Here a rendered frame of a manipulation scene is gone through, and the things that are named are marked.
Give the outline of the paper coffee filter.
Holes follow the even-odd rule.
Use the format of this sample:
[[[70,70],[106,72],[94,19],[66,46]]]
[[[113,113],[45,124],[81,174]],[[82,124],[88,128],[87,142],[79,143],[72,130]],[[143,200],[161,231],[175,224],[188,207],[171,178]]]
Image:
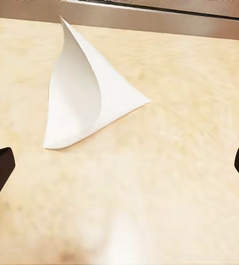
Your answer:
[[[47,149],[71,146],[150,102],[60,18],[64,44],[49,86]]]

